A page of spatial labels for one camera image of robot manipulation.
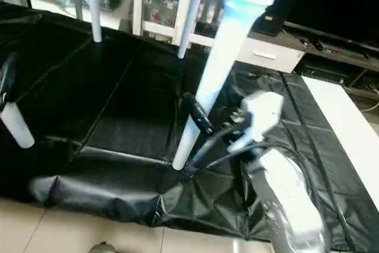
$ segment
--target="drawer handle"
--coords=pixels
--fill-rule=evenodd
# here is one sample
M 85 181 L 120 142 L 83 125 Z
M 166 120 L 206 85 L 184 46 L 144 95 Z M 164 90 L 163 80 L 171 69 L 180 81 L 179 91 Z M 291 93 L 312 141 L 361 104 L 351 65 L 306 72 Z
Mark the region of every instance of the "drawer handle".
M 266 59 L 277 59 L 277 56 L 276 55 L 271 55 L 269 53 L 261 53 L 261 52 L 256 52 L 256 51 L 253 51 L 253 54 L 255 56 L 260 56 L 260 57 L 264 57 Z

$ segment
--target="white table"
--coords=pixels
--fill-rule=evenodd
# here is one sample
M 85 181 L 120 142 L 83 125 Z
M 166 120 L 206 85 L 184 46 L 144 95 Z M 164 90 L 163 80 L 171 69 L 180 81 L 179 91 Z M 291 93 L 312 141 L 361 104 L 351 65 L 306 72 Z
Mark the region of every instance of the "white table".
M 379 136 L 341 86 L 303 79 L 379 210 Z

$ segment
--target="white device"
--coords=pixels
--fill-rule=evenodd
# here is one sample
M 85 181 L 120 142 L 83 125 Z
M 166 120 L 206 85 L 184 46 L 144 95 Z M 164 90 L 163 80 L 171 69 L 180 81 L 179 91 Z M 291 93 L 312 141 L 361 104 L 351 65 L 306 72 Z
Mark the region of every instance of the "white device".
M 283 96 L 274 92 L 257 91 L 244 98 L 241 109 L 252 114 L 251 126 L 227 150 L 233 152 L 253 141 L 263 141 L 263 135 L 279 122 L 283 102 Z

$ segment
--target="black cable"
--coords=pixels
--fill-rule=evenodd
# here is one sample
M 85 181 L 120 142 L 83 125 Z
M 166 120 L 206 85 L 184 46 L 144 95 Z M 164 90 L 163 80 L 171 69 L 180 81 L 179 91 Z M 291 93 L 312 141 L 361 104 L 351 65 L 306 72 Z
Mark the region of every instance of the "black cable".
M 240 123 L 236 123 L 230 127 L 227 127 L 225 129 L 219 130 L 217 133 L 214 133 L 212 136 L 210 136 L 205 144 L 202 145 L 202 147 L 196 152 L 195 156 L 190 162 L 189 169 L 196 170 L 198 165 L 200 164 L 201 160 L 205 155 L 209 152 L 209 150 L 225 135 L 229 133 L 233 133 L 238 130 L 245 130 L 249 126 L 251 126 L 251 113 L 244 112 L 240 115 L 241 118 L 243 118 L 243 121 Z
M 295 163 L 299 166 L 299 168 L 301 169 L 301 171 L 304 174 L 304 179 L 306 180 L 307 188 L 310 189 L 310 191 L 311 191 L 311 197 L 312 197 L 313 203 L 315 204 L 315 206 L 318 209 L 321 207 L 320 197 L 317 194 L 316 185 L 314 184 L 314 181 L 310 178 L 309 167 L 305 163 L 306 159 L 300 153 L 298 153 L 295 149 L 293 149 L 290 146 L 285 145 L 283 143 L 256 142 L 252 145 L 247 145 L 244 148 L 241 148 L 237 151 L 228 153 L 227 155 L 224 155 L 223 157 L 209 163 L 204 168 L 209 169 L 209 168 L 215 167 L 215 166 L 220 165 L 226 161 L 231 160 L 232 158 L 240 155 L 241 153 L 244 153 L 246 151 L 256 149 L 256 148 L 283 148 L 283 149 L 291 152 L 296 158 Z

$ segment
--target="cable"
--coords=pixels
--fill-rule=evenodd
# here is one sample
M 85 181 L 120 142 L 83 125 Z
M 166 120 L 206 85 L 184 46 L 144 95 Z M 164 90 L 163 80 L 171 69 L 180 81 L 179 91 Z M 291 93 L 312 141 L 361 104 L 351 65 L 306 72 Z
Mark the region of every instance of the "cable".
M 232 153 L 229 153 L 227 155 L 224 155 L 223 157 L 211 162 L 210 164 L 208 164 L 204 168 L 209 169 L 209 168 L 215 167 L 216 165 L 220 165 L 220 164 L 222 164 L 228 160 L 231 160 L 232 158 L 240 155 L 241 153 L 244 153 L 246 151 L 256 149 L 256 148 L 283 148 L 283 149 L 291 152 L 296 157 L 296 161 L 295 161 L 296 164 L 300 167 L 301 171 L 304 174 L 304 178 L 306 180 L 307 188 L 310 189 L 310 191 L 311 191 L 313 203 L 315 204 L 315 206 L 318 209 L 321 208 L 320 197 L 317 194 L 316 185 L 314 184 L 314 181 L 310 178 L 310 171 L 309 171 L 309 167 L 305 163 L 305 158 L 300 153 L 298 153 L 296 150 L 294 150 L 290 146 L 285 145 L 283 143 L 257 142 L 257 143 L 254 143 L 252 145 L 245 146 L 244 148 L 241 148 L 241 149 L 234 151 Z
M 363 109 L 363 110 L 360 110 L 361 112 L 369 112 L 369 111 L 372 111 L 374 109 L 376 109 L 377 107 L 379 107 L 379 102 L 376 103 L 374 106 L 372 106 L 371 108 L 368 108 L 368 109 Z
M 251 116 L 250 113 L 242 113 L 241 117 L 245 118 L 244 121 L 242 121 L 241 123 L 234 124 L 228 128 L 222 129 L 217 133 L 213 134 L 211 137 L 209 137 L 205 144 L 202 145 L 202 147 L 197 151 L 194 158 L 192 159 L 189 166 L 190 169 L 193 169 L 195 171 L 197 169 L 197 165 L 201 162 L 202 158 L 223 136 L 229 133 L 233 133 L 237 130 L 246 129 L 247 127 L 249 127 L 251 125 L 251 121 L 247 119 L 249 116 Z
M 370 89 L 373 93 L 379 95 L 379 90 L 374 86 L 374 84 L 371 82 L 371 80 L 369 81 L 369 83 L 364 82 L 364 85 L 367 89 Z M 369 112 L 369 111 L 375 110 L 377 107 L 379 107 L 379 102 L 370 108 L 363 109 L 360 111 L 361 112 Z

